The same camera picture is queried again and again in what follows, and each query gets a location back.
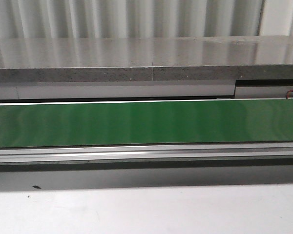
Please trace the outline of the grey stone counter slab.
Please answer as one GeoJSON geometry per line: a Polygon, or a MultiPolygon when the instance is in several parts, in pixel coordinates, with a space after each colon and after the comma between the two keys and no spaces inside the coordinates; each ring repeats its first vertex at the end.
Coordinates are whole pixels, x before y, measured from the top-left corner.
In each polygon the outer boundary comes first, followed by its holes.
{"type": "Polygon", "coordinates": [[[0,83],[293,79],[293,36],[0,39],[0,83]]]}

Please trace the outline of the green conveyor belt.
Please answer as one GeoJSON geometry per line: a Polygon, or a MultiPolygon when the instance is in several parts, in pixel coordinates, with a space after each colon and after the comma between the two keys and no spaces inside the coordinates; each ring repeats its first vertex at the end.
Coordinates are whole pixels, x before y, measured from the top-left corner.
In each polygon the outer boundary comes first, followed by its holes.
{"type": "Polygon", "coordinates": [[[293,100],[0,106],[0,148],[293,141],[293,100]]]}

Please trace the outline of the white corrugated curtain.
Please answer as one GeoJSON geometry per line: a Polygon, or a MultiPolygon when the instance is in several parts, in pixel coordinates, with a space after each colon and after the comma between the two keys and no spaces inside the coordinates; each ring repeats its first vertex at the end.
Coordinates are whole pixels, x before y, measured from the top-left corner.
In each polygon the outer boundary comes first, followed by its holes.
{"type": "Polygon", "coordinates": [[[293,36],[293,0],[0,0],[0,38],[293,36]]]}

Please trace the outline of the white conveyor rear rail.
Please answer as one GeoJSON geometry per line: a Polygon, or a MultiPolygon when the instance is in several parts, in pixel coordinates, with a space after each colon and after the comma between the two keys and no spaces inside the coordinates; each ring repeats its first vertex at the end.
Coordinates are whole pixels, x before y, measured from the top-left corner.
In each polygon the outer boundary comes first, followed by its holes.
{"type": "Polygon", "coordinates": [[[27,106],[27,105],[73,105],[73,104],[114,104],[114,103],[149,103],[149,102],[211,102],[211,101],[248,101],[248,100],[293,100],[290,98],[217,98],[217,99],[185,99],[185,100],[128,100],[128,101],[65,101],[65,102],[15,102],[0,103],[0,106],[27,106]]]}

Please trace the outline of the aluminium conveyor front rail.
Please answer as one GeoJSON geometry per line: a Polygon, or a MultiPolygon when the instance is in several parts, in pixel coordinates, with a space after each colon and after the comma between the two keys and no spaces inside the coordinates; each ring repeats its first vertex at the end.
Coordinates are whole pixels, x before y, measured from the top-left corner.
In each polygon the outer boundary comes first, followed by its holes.
{"type": "Polygon", "coordinates": [[[293,142],[154,144],[0,149],[0,164],[90,162],[100,160],[293,158],[293,142]]]}

